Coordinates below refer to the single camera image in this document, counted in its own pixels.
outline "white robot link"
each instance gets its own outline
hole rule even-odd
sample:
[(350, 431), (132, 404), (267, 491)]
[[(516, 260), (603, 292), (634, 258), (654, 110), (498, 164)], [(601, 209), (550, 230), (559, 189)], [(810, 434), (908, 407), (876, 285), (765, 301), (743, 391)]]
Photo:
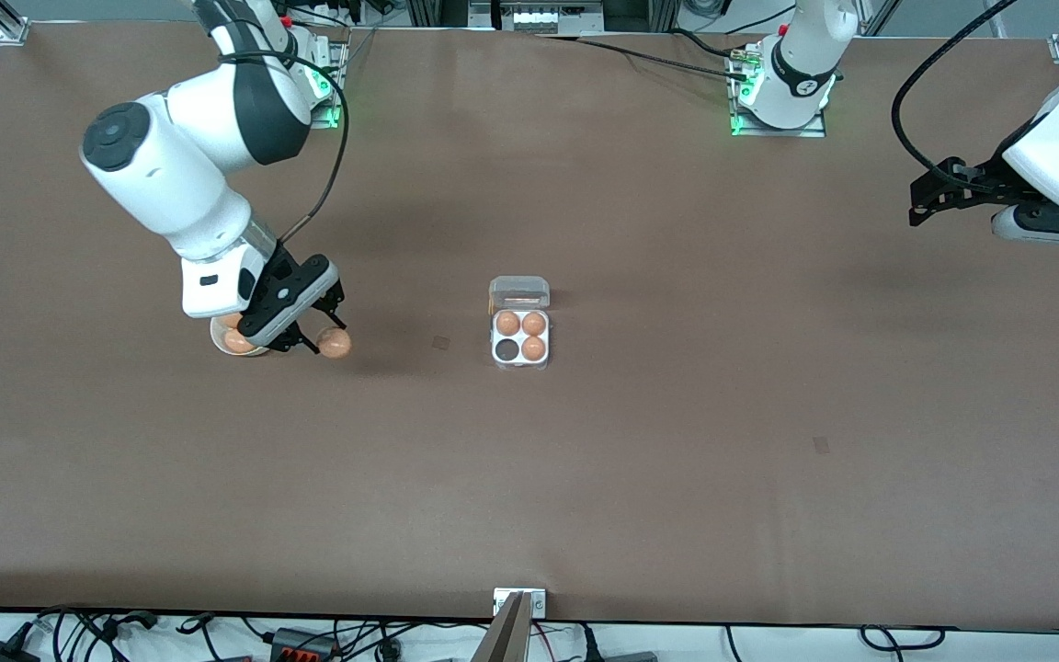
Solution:
[(776, 129), (806, 126), (827, 104), (858, 24), (854, 0), (798, 0), (785, 29), (747, 47), (760, 72), (738, 104)]
[(328, 61), (328, 39), (286, 30), (269, 0), (193, 0), (193, 8), (219, 53), (235, 58), (104, 110), (85, 130), (80, 161), (181, 256), (185, 315), (243, 312), (238, 330), (253, 345), (316, 352), (297, 319), (311, 306), (345, 327), (338, 269), (320, 254), (298, 264), (225, 175), (299, 154), (333, 89), (290, 56)]
[[(998, 3), (984, 16), (1008, 4)], [(903, 92), (895, 101), (898, 128), (900, 97)], [(904, 139), (902, 143), (917, 158), (912, 143)], [(992, 233), (1005, 239), (1059, 243), (1059, 87), (987, 162), (967, 167), (963, 159), (951, 157), (929, 165), (910, 187), (910, 226), (921, 226), (934, 213), (949, 209), (998, 204), (1006, 207), (992, 217)]]

